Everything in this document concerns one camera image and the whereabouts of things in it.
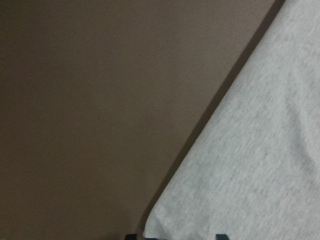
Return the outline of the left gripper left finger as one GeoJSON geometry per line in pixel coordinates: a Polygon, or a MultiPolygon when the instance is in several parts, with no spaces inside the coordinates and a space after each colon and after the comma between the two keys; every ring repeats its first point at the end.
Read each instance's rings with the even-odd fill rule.
{"type": "Polygon", "coordinates": [[[138,240],[138,235],[136,233],[127,234],[124,240],[138,240]]]}

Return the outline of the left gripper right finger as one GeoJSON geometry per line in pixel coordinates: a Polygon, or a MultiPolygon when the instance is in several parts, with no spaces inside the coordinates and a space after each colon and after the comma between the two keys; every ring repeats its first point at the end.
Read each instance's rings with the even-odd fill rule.
{"type": "Polygon", "coordinates": [[[229,237],[227,234],[216,234],[215,239],[216,240],[229,240],[229,237]]]}

